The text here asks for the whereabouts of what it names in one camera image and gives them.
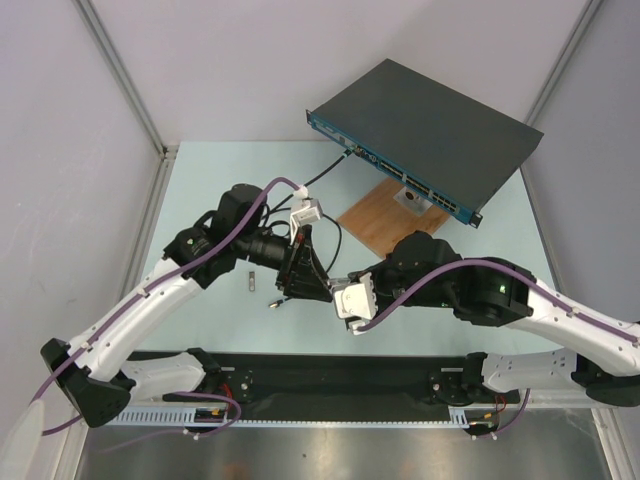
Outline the aluminium frame rail front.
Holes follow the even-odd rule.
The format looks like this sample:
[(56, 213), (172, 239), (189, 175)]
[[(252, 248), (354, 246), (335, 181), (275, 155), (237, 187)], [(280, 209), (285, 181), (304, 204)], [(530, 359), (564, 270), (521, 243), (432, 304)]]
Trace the aluminium frame rail front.
[(131, 402), (154, 398), (162, 398), (166, 402), (188, 402), (193, 401), (197, 394), (223, 391), (229, 391), (240, 404), (254, 406), (296, 398), (308, 402), (336, 400), (344, 403), (353, 402), (358, 397), (379, 401), (384, 396), (448, 406), (488, 404), (501, 397), (508, 404), (528, 397), (544, 408), (590, 407), (598, 403), (588, 399), (585, 392), (570, 389), (534, 388), (528, 393), (524, 387), (516, 387), (502, 392), (483, 385), (481, 380), (463, 370), (380, 370), (371, 373), (362, 369), (267, 369), (253, 372), (225, 371), (218, 367), (207, 370), (184, 362), (171, 363), (168, 367), (151, 362), (128, 362), (109, 381), (90, 377), (82, 371), (79, 380), (69, 382), (68, 390), (84, 417), (93, 414), (112, 417)]

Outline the brown wooden board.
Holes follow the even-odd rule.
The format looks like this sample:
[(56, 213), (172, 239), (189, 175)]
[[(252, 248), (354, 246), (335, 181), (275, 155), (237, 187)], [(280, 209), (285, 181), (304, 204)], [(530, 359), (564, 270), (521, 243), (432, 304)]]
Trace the brown wooden board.
[(413, 215), (394, 200), (404, 187), (386, 179), (347, 209), (338, 223), (378, 257), (389, 254), (396, 244), (415, 231), (434, 234), (451, 216), (434, 206), (420, 217)]

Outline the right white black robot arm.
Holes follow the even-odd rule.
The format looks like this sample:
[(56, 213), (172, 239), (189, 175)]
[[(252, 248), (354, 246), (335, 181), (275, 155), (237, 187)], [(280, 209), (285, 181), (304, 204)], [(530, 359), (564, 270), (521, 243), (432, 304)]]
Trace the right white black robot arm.
[(400, 307), (428, 307), (556, 344), (542, 353), (468, 355), (460, 388), (471, 401), (519, 389), (579, 389), (606, 405), (639, 404), (638, 324), (572, 300), (507, 260), (464, 259), (446, 241), (416, 231), (383, 261), (332, 281), (330, 289), (338, 317), (355, 335)]

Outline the metal switch stand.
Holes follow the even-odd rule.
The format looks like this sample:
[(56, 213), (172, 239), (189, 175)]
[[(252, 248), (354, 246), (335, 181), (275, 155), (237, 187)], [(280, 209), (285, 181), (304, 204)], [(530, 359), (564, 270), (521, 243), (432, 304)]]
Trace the metal switch stand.
[(413, 215), (423, 216), (431, 207), (431, 203), (408, 188), (402, 188), (394, 195), (394, 200)]

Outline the left aluminium frame post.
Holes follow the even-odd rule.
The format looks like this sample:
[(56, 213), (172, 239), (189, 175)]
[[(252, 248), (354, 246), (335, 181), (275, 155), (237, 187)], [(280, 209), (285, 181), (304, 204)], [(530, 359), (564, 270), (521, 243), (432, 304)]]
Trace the left aluminium frame post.
[(168, 145), (162, 139), (143, 97), (101, 19), (94, 2), (90, 0), (73, 0), (72, 4), (120, 89), (131, 113), (154, 151), (162, 161), (173, 161), (177, 156), (179, 146)]

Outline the right aluminium frame post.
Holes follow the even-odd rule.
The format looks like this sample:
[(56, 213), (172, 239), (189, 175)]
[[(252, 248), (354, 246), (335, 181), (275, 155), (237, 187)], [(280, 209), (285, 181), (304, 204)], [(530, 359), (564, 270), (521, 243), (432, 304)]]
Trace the right aluminium frame post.
[(572, 58), (584, 41), (598, 14), (606, 4), (607, 1), (605, 0), (588, 0), (585, 2), (556, 60), (553, 62), (548, 75), (545, 77), (541, 89), (524, 118), (526, 125), (533, 127), (536, 124), (566, 69), (569, 67)]

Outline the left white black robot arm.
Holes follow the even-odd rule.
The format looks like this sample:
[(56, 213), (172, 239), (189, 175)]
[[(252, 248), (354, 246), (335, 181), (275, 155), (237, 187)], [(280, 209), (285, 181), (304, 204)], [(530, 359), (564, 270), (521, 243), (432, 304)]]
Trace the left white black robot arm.
[(276, 285), (292, 298), (329, 302), (328, 275), (311, 242), (311, 223), (321, 219), (319, 202), (298, 189), (289, 232), (262, 225), (266, 193), (248, 184), (225, 192), (214, 210), (180, 231), (141, 283), (100, 321), (68, 342), (49, 340), (41, 356), (55, 382), (90, 427), (116, 418), (132, 401), (208, 400), (226, 394), (225, 374), (200, 348), (130, 361), (130, 355), (172, 312), (202, 293), (237, 261), (277, 273)]

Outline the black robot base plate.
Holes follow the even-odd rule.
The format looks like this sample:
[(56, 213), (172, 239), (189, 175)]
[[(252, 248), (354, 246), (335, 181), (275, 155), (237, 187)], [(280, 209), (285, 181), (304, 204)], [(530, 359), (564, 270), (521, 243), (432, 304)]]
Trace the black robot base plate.
[(208, 424), (222, 414), (268, 422), (427, 422), (449, 408), (520, 401), (517, 390), (483, 386), (482, 353), (466, 357), (230, 354), (197, 351), (206, 377), (196, 387), (172, 387), (167, 403), (207, 409)]

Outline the aluminium frame post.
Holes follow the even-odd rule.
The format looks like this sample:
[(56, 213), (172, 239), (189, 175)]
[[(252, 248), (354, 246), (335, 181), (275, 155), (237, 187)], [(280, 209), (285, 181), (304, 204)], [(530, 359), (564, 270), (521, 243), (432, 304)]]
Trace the aluminium frame post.
[(556, 60), (553, 62), (548, 75), (545, 77), (541, 89), (524, 118), (526, 125), (533, 127), (536, 124), (566, 69), (569, 67), (572, 58), (584, 41), (598, 14), (606, 4), (607, 1), (605, 0), (588, 0), (585, 2)]
[(154, 151), (162, 161), (173, 161), (177, 156), (179, 146), (168, 145), (162, 139), (143, 97), (101, 19), (94, 2), (90, 0), (73, 0), (72, 4), (120, 89), (131, 113)]

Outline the blue black network switch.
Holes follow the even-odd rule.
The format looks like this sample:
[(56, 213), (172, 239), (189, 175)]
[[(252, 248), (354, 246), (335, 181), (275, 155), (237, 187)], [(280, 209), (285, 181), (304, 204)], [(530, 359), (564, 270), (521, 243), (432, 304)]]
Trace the blue black network switch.
[(464, 225), (543, 134), (386, 59), (306, 113), (309, 126)]

